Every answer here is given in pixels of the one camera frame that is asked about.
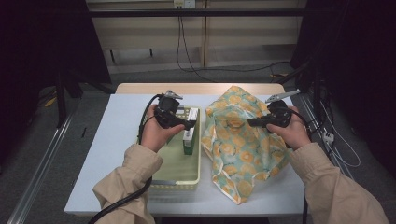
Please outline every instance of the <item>handheld controller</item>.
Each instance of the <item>handheld controller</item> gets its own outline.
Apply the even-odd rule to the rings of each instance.
[[[183,99],[183,97],[172,91],[167,91],[166,94],[162,95],[159,103],[154,108],[155,119],[165,129],[184,124],[184,130],[189,130],[194,127],[196,120],[186,120],[177,117],[179,102],[176,99]]]
[[[288,127],[292,113],[283,100],[272,102],[268,105],[271,114],[255,119],[248,119],[247,122],[251,127],[265,128],[267,124],[286,128]]]

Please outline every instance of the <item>crumpled cloth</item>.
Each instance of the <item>crumpled cloth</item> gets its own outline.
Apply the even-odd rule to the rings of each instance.
[[[267,105],[237,86],[231,86],[206,109],[206,129],[201,138],[212,160],[212,180],[236,204],[245,203],[254,180],[277,175],[288,164],[283,139],[248,119],[267,115]]]

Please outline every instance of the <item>orange and blue fabric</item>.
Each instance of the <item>orange and blue fabric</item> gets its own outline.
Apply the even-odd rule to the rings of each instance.
[[[231,86],[206,109],[201,143],[212,160],[212,180],[236,204],[245,203],[254,180],[277,175],[288,164],[283,139],[248,119],[267,115],[267,105],[237,86]]]

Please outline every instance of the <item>beige jacket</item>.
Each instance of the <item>beige jacket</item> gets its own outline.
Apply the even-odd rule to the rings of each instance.
[[[93,188],[102,207],[141,189],[160,169],[163,160],[153,151],[133,145],[125,152],[122,167]],[[379,202],[367,190],[340,173],[320,146],[309,144],[291,153],[290,163],[306,186],[306,199],[317,224],[389,223]],[[105,215],[96,223],[154,223],[147,210],[148,194]]]

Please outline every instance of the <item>small box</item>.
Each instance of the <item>small box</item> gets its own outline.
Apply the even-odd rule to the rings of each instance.
[[[199,109],[196,107],[190,107],[189,115],[187,116],[187,120],[197,120],[199,116]],[[194,149],[194,140],[195,140],[195,127],[190,128],[189,130],[184,131],[183,134],[183,148],[185,155],[192,155]]]

